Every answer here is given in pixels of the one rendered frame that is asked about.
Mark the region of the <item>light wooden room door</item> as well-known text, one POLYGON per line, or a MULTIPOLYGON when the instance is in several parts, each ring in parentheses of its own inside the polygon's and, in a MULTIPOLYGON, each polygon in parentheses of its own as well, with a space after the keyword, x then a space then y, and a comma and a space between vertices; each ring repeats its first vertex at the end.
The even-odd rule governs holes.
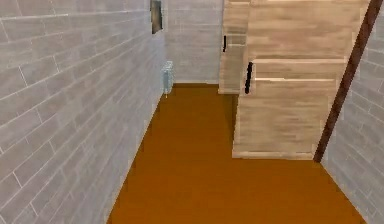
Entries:
POLYGON ((369 1, 251 0, 233 157, 313 158, 369 1))
POLYGON ((251 0, 224 0, 222 34, 227 36, 227 48, 220 56, 220 94, 239 92, 250 2, 251 0))

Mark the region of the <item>pale blue wall radiator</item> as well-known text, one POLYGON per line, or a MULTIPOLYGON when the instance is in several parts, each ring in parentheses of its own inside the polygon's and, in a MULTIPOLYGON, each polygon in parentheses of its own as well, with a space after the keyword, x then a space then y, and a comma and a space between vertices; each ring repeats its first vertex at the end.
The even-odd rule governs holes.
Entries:
POLYGON ((172 91, 173 87, 173 62, 167 61, 162 68, 163 77, 163 93, 168 95, 172 91))

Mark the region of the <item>dark framed wall picture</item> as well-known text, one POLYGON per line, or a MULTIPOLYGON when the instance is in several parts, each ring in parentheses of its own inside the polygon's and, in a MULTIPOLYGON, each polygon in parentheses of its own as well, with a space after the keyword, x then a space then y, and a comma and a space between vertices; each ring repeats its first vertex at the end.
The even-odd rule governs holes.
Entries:
POLYGON ((162 30, 162 3, 160 0, 150 1, 152 33, 162 30))

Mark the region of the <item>dark brown door frame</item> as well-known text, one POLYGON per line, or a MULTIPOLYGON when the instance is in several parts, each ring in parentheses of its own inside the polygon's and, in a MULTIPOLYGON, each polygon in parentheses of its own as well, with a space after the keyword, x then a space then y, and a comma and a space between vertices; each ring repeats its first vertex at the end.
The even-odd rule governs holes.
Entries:
POLYGON ((358 65, 361 61, 365 47, 369 40, 370 34, 374 27, 377 16, 379 15, 383 0, 370 0, 367 10, 364 15, 364 19, 361 22, 359 33, 356 41, 353 45, 352 52, 350 54, 347 66, 340 81, 337 94, 329 112, 326 124, 324 126, 321 138, 318 142, 317 149, 314 153, 313 161, 320 163, 329 143, 331 134, 334 130, 338 117, 340 115, 342 106, 345 102, 349 88, 354 79, 358 65))

